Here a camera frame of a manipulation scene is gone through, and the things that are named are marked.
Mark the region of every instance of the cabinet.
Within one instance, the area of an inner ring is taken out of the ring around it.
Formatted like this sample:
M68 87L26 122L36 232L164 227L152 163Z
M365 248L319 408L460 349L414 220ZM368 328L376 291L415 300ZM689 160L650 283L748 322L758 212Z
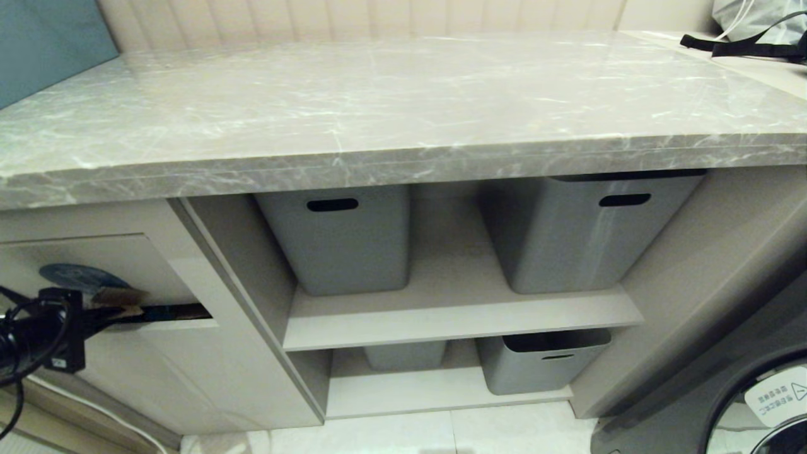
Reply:
M79 372L172 431L320 424L309 391L184 216L166 200L2 212L0 283L32 295L50 285L39 267L80 263L148 291L145 304L202 303L212 319L113 326L96 335Z
M303 381L317 389L312 392L326 418L568 400L569 387L491 394L471 339L633 326L642 315L618 285L597 292L514 293L474 193L474 183L413 186L408 286L339 296L309 296L297 287L250 195L184 203ZM442 366L419 372L372 371L359 348L443 339L450 342Z

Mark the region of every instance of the gray marble slab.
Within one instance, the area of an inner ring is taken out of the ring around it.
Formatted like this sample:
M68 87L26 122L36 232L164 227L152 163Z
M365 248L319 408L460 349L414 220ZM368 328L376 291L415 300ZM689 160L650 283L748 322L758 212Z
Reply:
M0 111L0 209L807 163L807 102L611 32L132 53Z

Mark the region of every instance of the white floor tile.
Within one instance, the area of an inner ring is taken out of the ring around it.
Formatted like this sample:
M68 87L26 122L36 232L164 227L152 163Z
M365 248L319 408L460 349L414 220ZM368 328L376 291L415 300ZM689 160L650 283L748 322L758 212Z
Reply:
M589 454L596 419L568 402L451 412L457 454Z
M455 454L451 415L338 419L322 427L272 431L272 454Z
M181 454L270 454L268 431L182 437Z

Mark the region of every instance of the blue disc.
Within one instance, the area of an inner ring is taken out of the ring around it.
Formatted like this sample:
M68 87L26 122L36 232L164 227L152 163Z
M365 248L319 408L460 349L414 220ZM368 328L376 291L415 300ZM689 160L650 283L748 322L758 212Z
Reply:
M51 263L40 268L40 276L59 287L78 290L93 295L101 287L129 288L126 281L98 268L73 265L72 263Z

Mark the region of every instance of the cable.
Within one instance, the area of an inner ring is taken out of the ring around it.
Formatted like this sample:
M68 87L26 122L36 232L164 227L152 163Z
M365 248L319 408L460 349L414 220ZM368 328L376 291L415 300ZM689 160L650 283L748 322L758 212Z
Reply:
M729 27L726 28L726 30L724 32L722 32L717 38L715 38L715 41L722 40L723 38L728 36L729 33L731 33L740 23L742 23L743 20L746 19L746 16L748 15L748 12L751 11L751 7L754 5L754 0L751 0L750 2L748 2L748 7L746 8L745 12L743 12L742 8L745 5L746 5L746 0L742 0L742 5L740 5L740 9L739 9L739 11L737 11L737 15L734 16L734 21L731 22L731 25L729 25Z
M11 433L14 430L14 426L17 425L17 421L19 421L19 416L23 413L23 403L25 403L25 390L23 389L23 381L17 381L17 405L14 408L14 415L11 416L8 424L6 424L6 428L0 432L0 440L6 438L6 435Z
M33 372L36 371L36 369L40 368L40 366L44 364L45 361L48 361L51 358L51 356L53 356L53 354L56 353L56 350L58 350L58 348L61 347L61 342L65 340L65 336L67 335L67 331L69 330L74 317L73 311L70 310L69 303L67 301L61 301L61 304L65 308L65 320L62 321L61 328L59 329L59 334L57 334L56 338L53 339L53 342L51 343L50 347L48 347L45 353L43 353L38 359L28 364L28 367L26 367L22 371L17 372L15 367L15 372L11 374L10 377L4 380L0 380L0 388L2 388L3 386L11 385L16 381L22 380L26 376L31 375ZM11 314L12 316L16 316L17 313L19 313L19 311L12 312ZM11 323L12 321L14 321L13 317L12 318L6 317L6 319L3 320L4 323Z
M740 5L740 8L737 10L737 14L734 16L734 19L732 19L729 26L726 27L725 30L720 35L717 36L717 38L715 38L715 41L722 40L723 38L725 38L726 35L729 34L731 30L734 30L734 27L737 25L737 21L740 19L740 16L742 15L742 8L746 7L747 1L748 0L742 0L742 4Z
M151 443L153 443L154 446L156 446L157 449L159 449L160 452L162 452L162 454L168 454L168 450L165 449L165 446L163 446L162 443L157 441L157 439L152 437L148 432L144 431L143 429L140 429L139 427L133 426L129 422L126 422L125 420L123 420L117 414L112 413L111 411L103 408L102 406L100 406L100 405L98 405L98 404L96 404L94 402L88 401L84 397L79 397L79 396L71 393L70 391L68 391L66 389L62 389L62 388L59 388L56 385L52 385L52 384L48 383L47 381L42 380L38 376L28 376L28 380L36 383L39 386L42 386L43 388L50 389L54 393L60 394L60 395L62 395L64 397L67 397L68 399L73 399L76 402L79 402L81 404L89 406L90 408L105 414L106 416L108 416L109 418L112 418L115 422L117 422L121 426L126 427L127 429L136 432L138 435L142 436L143 438L145 438L148 441L150 441Z
M36 300L28 301L27 303L16 305L13 308L8 309L6 311L6 316L2 319L2 322L6 325L10 325L14 321L14 319L17 318L17 315L19 315L20 311L28 309L31 306L39 305L39 303L40 302Z

